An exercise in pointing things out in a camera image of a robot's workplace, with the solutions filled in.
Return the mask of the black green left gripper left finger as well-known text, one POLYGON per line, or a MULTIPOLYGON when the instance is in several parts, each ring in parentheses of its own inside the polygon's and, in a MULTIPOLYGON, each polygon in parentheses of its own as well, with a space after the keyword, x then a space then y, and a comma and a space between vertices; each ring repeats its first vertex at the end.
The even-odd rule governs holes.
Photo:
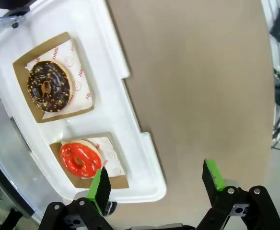
POLYGON ((52 202, 47 206, 39 228, 41 230, 111 230, 104 214, 111 184, 105 167, 98 169, 85 197, 65 205, 52 202))

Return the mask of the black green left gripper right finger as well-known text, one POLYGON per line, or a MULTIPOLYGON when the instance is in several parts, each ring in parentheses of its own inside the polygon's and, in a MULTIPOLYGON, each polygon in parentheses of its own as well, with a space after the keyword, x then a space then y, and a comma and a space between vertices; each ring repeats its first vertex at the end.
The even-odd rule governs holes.
POLYGON ((230 217, 240 217, 248 230, 280 230, 280 217, 265 187, 245 191, 227 185, 212 159, 203 162, 202 180, 211 208, 197 230, 222 230, 230 217))

